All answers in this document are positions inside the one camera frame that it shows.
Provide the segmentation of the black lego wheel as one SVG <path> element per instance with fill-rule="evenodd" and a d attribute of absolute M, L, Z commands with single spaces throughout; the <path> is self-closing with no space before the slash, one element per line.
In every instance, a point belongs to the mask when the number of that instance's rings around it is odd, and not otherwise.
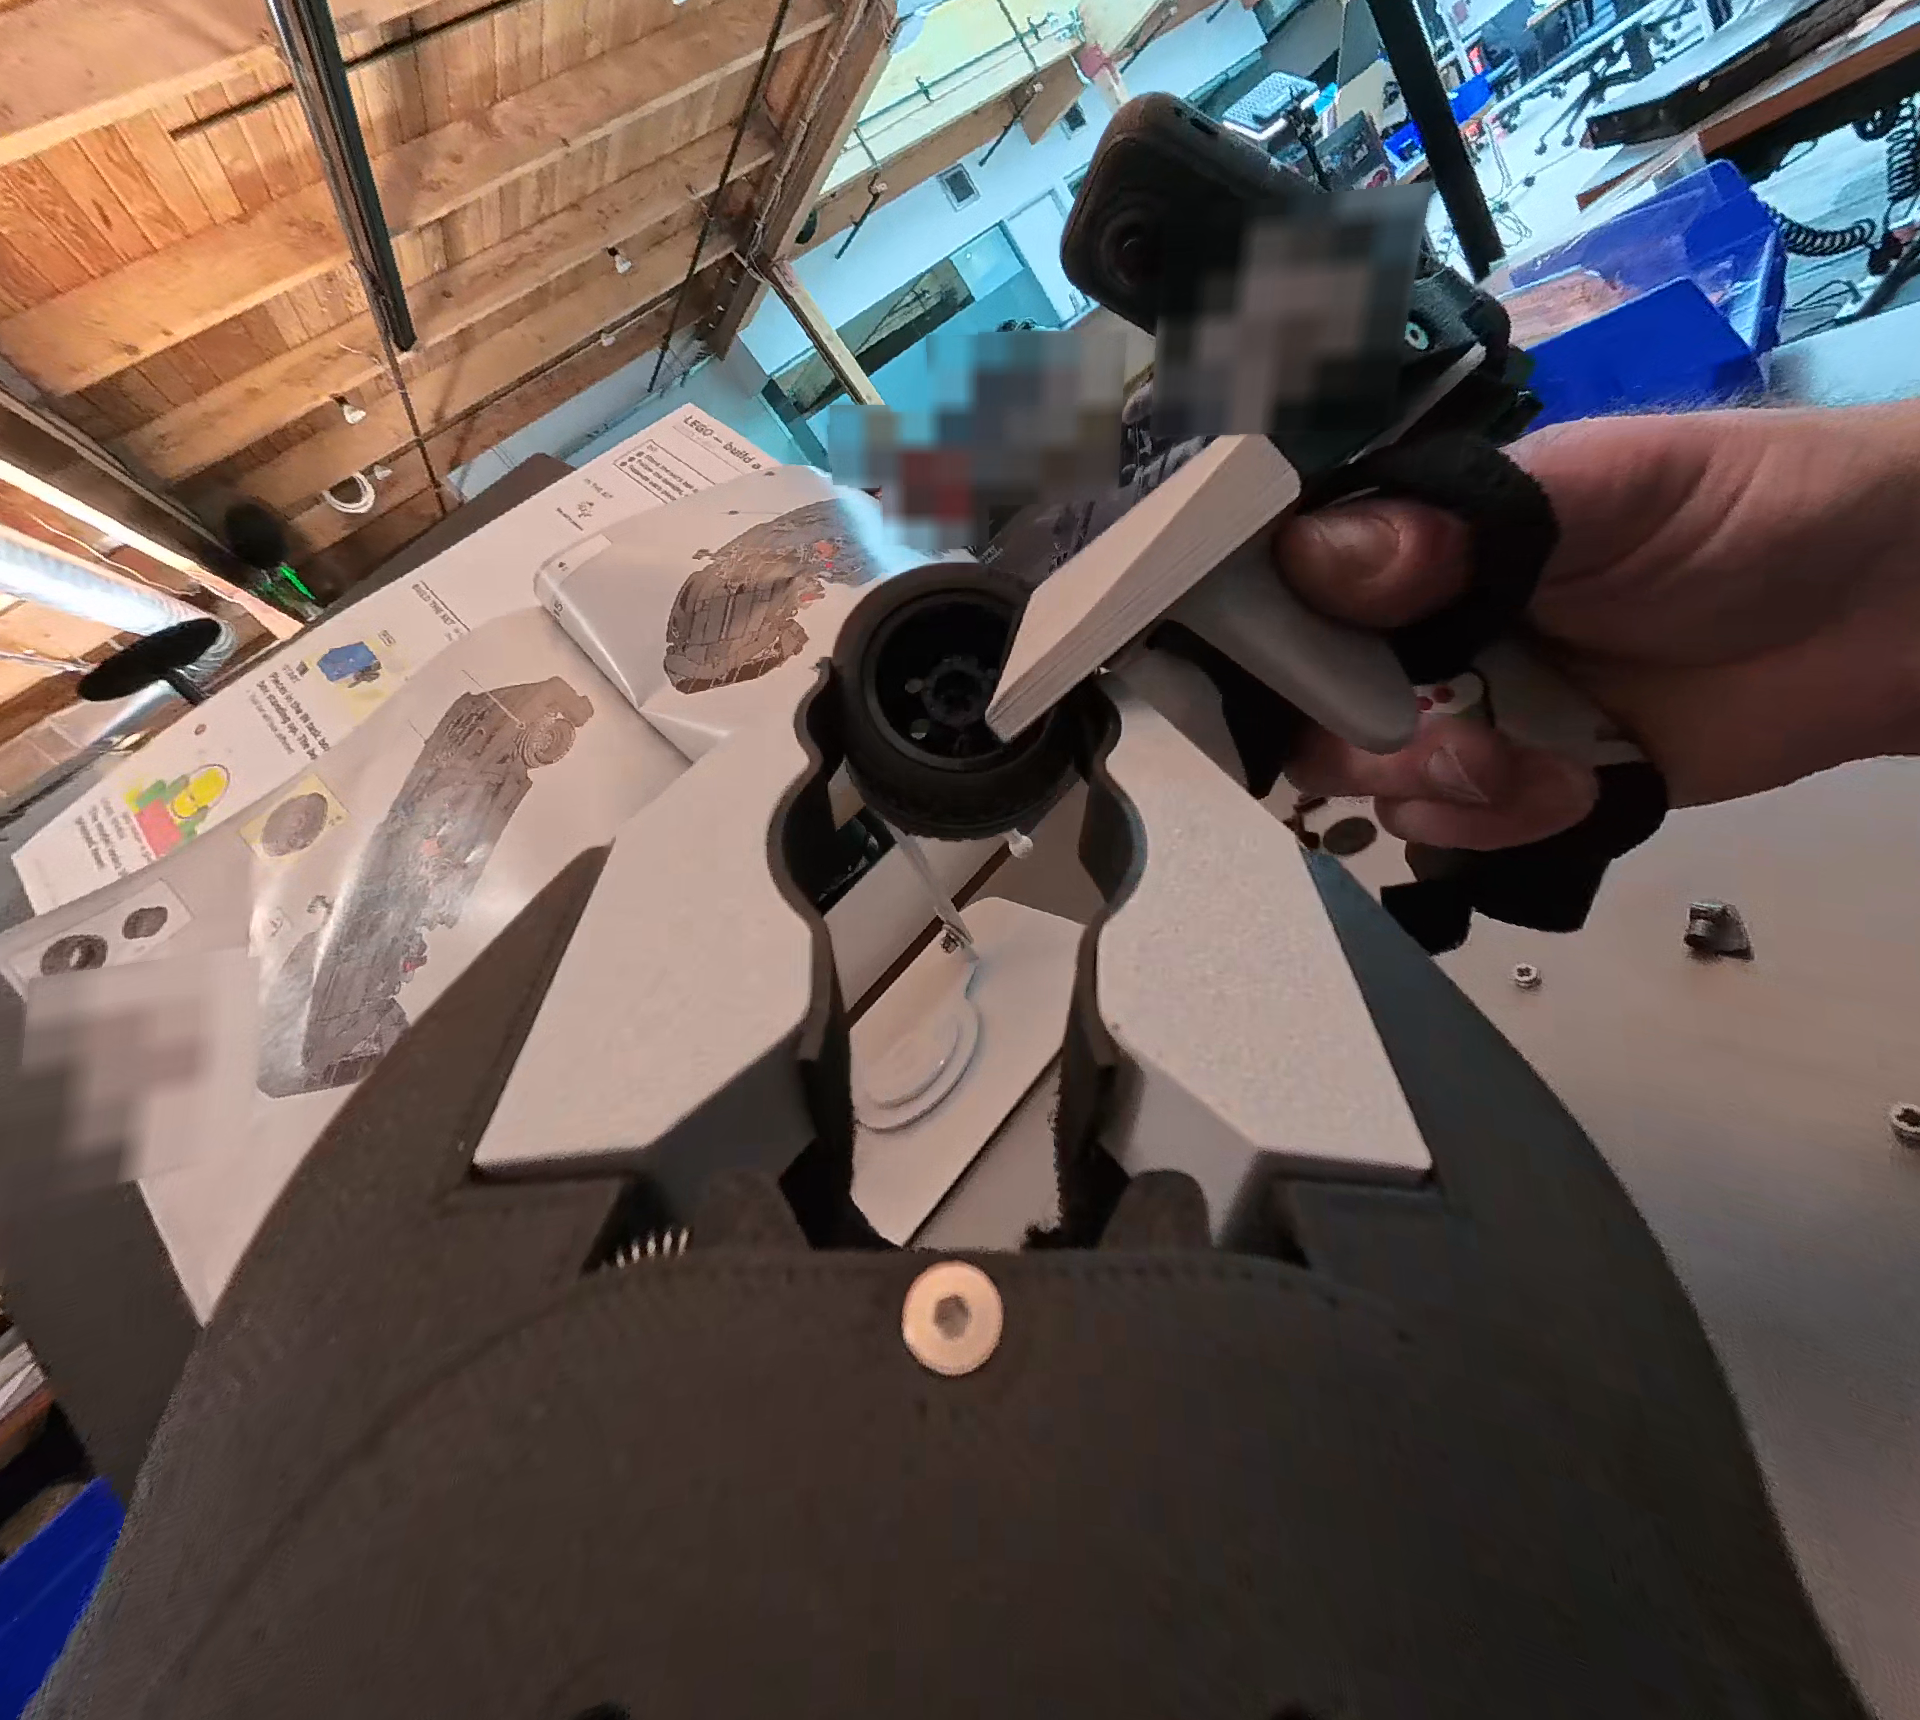
<path fill-rule="evenodd" d="M 1080 779 L 1090 721 L 1073 696 L 1018 735 L 988 722 L 1026 605 L 1020 580 L 944 561 L 875 583 L 844 620 L 829 654 L 841 758 L 901 835 L 1023 833 Z"/>

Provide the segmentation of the printed task instruction sheet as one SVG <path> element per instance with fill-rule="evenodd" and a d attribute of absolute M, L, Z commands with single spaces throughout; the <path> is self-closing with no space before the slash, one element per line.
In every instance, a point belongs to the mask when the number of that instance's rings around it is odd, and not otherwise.
<path fill-rule="evenodd" d="M 549 457 L 512 469 L 346 605 L 31 814 L 3 842 L 3 925 L 101 892 L 289 783 L 442 653 L 532 607 L 538 568 L 574 540 L 798 461 L 789 440 L 763 448 L 682 404 L 577 469 Z"/>

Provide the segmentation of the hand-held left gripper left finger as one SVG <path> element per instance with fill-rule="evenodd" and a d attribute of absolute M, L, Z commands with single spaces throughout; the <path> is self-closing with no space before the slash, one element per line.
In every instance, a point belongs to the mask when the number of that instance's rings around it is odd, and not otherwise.
<path fill-rule="evenodd" d="M 502 1181 L 852 1177 L 850 1035 L 818 901 L 844 758 L 828 662 L 614 839 L 474 1151 Z"/>

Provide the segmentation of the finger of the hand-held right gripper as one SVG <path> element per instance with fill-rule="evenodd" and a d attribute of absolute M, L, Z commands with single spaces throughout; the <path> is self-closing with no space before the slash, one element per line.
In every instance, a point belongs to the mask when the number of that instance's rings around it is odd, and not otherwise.
<path fill-rule="evenodd" d="M 986 725 L 1018 741 L 1301 496 L 1265 437 L 1215 437 L 1026 599 Z"/>

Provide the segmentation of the open instruction book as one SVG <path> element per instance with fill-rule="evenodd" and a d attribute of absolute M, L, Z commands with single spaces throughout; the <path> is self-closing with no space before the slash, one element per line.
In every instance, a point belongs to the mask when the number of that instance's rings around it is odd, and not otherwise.
<path fill-rule="evenodd" d="M 932 556 L 859 490 L 750 471 L 574 539 L 211 833 L 3 937 L 3 1277 L 131 1184 L 204 1322 L 350 1090 L 571 863 Z"/>

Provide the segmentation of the person's right hand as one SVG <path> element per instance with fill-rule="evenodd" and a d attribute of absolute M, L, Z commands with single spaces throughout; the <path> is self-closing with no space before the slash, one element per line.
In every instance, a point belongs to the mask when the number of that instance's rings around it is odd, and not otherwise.
<path fill-rule="evenodd" d="M 1512 457 L 1558 522 L 1528 632 L 1672 805 L 1916 756 L 1916 399 L 1595 418 Z M 1404 499 L 1296 515 L 1273 558 L 1311 610 L 1381 636 L 1475 570 L 1468 526 Z M 1466 718 L 1386 756 L 1309 725 L 1283 779 L 1366 799 L 1387 835 L 1434 848 L 1538 845 L 1597 800 L 1591 768 Z"/>

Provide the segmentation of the black ceiling track bar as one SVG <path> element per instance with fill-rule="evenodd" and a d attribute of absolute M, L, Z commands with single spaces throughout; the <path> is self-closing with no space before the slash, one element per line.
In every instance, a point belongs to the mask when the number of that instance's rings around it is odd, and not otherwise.
<path fill-rule="evenodd" d="M 380 352 L 396 364 L 417 330 L 327 0 L 262 0 L 316 148 Z"/>

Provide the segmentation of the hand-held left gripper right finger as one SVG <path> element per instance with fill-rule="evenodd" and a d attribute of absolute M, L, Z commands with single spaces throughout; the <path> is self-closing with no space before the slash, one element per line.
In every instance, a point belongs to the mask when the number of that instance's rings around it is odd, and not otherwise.
<path fill-rule="evenodd" d="M 1128 1177 L 1414 1186 L 1428 1142 L 1304 851 L 1128 684 L 1094 785 L 1120 884 L 1091 935 L 1091 1016 L 1116 1054 L 1099 1140 Z"/>

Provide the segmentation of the white book stand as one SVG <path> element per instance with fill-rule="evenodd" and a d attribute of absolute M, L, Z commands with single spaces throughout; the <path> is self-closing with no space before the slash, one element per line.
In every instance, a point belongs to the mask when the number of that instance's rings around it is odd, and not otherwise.
<path fill-rule="evenodd" d="M 1010 1132 L 1065 1039 L 1082 928 L 962 892 L 995 842 L 905 841 L 828 911 L 850 1014 L 852 1204 L 908 1244 Z"/>

